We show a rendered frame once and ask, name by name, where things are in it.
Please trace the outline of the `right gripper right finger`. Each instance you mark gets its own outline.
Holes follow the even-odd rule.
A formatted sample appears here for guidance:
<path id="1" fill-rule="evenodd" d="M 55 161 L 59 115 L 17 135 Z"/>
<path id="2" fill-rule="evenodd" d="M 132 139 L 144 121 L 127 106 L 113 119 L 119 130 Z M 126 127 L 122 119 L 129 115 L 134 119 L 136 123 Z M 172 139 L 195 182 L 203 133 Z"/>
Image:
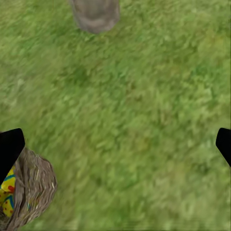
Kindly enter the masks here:
<path id="1" fill-rule="evenodd" d="M 225 128 L 218 130 L 216 146 L 229 166 L 231 166 L 231 130 Z"/>

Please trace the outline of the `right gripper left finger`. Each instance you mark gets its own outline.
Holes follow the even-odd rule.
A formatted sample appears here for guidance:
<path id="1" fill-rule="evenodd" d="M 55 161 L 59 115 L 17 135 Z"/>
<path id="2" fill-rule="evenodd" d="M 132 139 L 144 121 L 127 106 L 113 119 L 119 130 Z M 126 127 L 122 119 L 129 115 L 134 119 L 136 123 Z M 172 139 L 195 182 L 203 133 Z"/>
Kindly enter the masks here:
<path id="1" fill-rule="evenodd" d="M 0 132 L 0 186 L 25 146 L 20 128 Z"/>

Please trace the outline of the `wicker basket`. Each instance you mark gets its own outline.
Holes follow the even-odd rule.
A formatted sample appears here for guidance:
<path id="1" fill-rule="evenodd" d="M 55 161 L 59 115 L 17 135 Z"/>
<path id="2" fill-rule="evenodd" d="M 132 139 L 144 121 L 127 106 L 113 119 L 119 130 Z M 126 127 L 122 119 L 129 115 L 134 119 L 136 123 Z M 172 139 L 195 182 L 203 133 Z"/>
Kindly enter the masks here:
<path id="1" fill-rule="evenodd" d="M 26 147 L 11 169 L 15 177 L 13 215 L 7 217 L 0 206 L 0 220 L 6 220 L 4 226 L 0 225 L 0 231 L 16 231 L 39 217 L 50 205 L 57 188 L 50 161 Z"/>

